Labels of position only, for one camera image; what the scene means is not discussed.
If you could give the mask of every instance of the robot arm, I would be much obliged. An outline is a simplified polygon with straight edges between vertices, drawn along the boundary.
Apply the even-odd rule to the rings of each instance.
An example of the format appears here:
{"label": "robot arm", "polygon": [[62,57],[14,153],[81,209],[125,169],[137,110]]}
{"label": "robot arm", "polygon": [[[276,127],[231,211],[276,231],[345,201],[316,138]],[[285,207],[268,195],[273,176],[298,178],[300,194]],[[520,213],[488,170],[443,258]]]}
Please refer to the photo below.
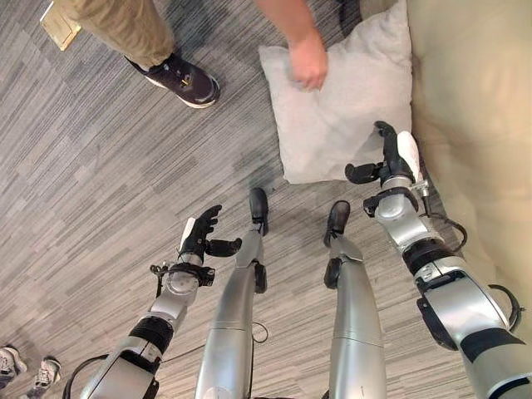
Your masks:
{"label": "robot arm", "polygon": [[240,239],[206,239],[220,210],[221,206],[215,206],[198,219],[189,219],[178,262],[162,269],[161,275],[168,274],[162,293],[85,386],[83,399],[155,398],[159,389],[155,373],[172,337],[194,302],[198,287],[210,286],[214,281],[214,269],[203,266],[204,253],[224,257],[236,254],[240,248]]}
{"label": "robot arm", "polygon": [[414,277],[425,324],[438,344],[461,353],[477,397],[531,398],[530,346],[509,331],[505,315],[467,272],[465,260],[417,214],[412,191],[426,197],[428,184],[416,182],[415,141],[407,132],[396,135],[384,122],[377,122],[376,128],[384,138],[384,162],[348,165],[346,176],[355,184],[381,179],[382,192],[366,199],[364,210],[388,232]]}

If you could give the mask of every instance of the shoe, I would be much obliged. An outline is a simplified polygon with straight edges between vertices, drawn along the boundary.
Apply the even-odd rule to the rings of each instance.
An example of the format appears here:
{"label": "shoe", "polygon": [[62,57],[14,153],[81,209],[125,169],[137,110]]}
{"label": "shoe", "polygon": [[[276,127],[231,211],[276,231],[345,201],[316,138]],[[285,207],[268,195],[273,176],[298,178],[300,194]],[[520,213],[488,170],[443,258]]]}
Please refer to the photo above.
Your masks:
{"label": "shoe", "polygon": [[336,234],[343,234],[350,213],[351,205],[347,201],[337,201],[332,206],[327,219],[327,230],[323,237],[323,243],[327,248],[331,246],[331,236],[335,237]]}
{"label": "shoe", "polygon": [[61,363],[51,356],[47,356],[41,361],[41,368],[35,376],[34,388],[48,389],[51,385],[61,380]]}
{"label": "shoe", "polygon": [[5,348],[0,348],[0,375],[2,377],[15,377],[17,375],[15,359]]}
{"label": "shoe", "polygon": [[173,91],[187,106],[206,108],[219,98],[218,82],[201,68],[174,53],[149,71],[128,61],[154,85]]}
{"label": "shoe", "polygon": [[262,236],[268,233],[268,197],[263,189],[252,189],[249,192],[249,210],[253,224],[260,224]]}
{"label": "shoe", "polygon": [[11,346],[2,347],[0,349],[0,357],[5,356],[5,352],[7,352],[11,356],[12,361],[13,361],[13,366],[15,367],[14,370],[16,374],[27,372],[27,365],[25,362],[22,361],[22,359],[20,358],[20,353],[15,347],[11,347]]}

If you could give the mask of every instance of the human hand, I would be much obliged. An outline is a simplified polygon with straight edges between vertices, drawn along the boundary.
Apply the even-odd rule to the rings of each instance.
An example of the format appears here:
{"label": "human hand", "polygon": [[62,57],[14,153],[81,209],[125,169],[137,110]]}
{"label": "human hand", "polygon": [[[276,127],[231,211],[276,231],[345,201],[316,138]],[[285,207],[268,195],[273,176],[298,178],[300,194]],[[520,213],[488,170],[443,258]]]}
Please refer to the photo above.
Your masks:
{"label": "human hand", "polygon": [[328,58],[322,37],[312,29],[305,37],[289,44],[293,78],[306,90],[321,89],[328,71]]}

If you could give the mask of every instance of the beige couch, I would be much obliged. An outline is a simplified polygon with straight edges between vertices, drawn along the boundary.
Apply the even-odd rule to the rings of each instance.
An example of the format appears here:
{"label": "beige couch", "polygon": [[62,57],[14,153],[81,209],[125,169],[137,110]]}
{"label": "beige couch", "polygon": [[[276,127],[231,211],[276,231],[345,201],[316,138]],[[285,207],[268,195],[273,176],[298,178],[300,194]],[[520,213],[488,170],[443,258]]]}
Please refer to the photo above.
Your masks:
{"label": "beige couch", "polygon": [[[394,2],[361,0],[362,16]],[[530,309],[532,343],[532,1],[408,0],[408,19],[413,133],[470,269]]]}

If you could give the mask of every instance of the gray carpet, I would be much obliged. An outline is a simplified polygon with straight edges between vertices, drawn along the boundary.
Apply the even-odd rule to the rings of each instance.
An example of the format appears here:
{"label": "gray carpet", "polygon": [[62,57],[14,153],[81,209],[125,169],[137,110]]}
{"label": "gray carpet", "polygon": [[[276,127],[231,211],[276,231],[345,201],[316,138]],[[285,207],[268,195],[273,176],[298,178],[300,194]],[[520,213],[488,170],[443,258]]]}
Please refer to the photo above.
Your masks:
{"label": "gray carpet", "polygon": [[[328,45],[342,38],[334,0],[312,1]],[[39,27],[45,2],[8,0],[0,13],[0,342],[29,364],[2,392],[13,398],[52,354],[63,374],[109,352],[155,294],[150,264],[175,256],[186,219],[221,203],[214,236],[248,225],[247,193],[271,209],[264,241],[270,289],[254,315],[255,396],[319,398],[327,390],[335,293],[323,286],[321,235],[331,204],[350,200],[347,234],[367,259],[386,339],[390,398],[472,397],[461,362],[439,348],[416,290],[382,229],[361,211],[376,185],[290,186],[283,180],[258,45],[282,38],[249,0],[157,3],[184,57],[216,75],[217,106],[196,111],[149,84],[86,32],[61,53]],[[204,343],[231,259],[202,288],[167,358]],[[164,364],[161,398],[191,398],[201,350]],[[89,377],[78,377],[75,392]],[[62,383],[48,397],[60,397]]]}

